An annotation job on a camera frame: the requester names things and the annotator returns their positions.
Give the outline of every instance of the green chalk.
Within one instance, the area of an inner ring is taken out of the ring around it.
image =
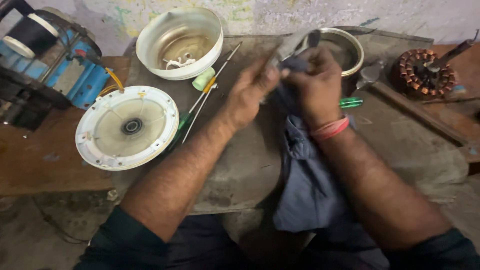
[[[210,79],[215,75],[215,70],[213,67],[207,68],[204,72],[198,75],[195,80],[193,80],[192,85],[195,89],[203,91]]]

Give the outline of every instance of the black thread spool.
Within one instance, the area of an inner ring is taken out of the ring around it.
[[[50,23],[31,13],[10,29],[3,41],[17,53],[34,58],[53,47],[58,36],[58,31]]]

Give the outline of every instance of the forearm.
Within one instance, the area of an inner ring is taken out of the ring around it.
[[[440,211],[405,184],[352,129],[317,142],[380,247],[408,248],[451,228]]]
[[[120,207],[165,242],[189,213],[234,129],[216,116],[131,187]]]

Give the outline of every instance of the dark sleeve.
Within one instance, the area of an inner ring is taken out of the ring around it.
[[[163,269],[166,253],[160,237],[115,207],[73,269]]]
[[[406,251],[385,252],[390,269],[480,269],[472,242],[458,229],[434,236]]]

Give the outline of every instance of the hand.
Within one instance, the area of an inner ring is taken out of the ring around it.
[[[310,48],[298,57],[309,62],[308,71],[283,70],[282,76],[300,91],[304,119],[314,131],[341,117],[342,69],[327,48]]]
[[[267,59],[258,60],[241,72],[219,112],[219,117],[227,122],[234,132],[255,118],[260,101],[280,79],[280,72],[276,67],[264,67],[266,61]]]

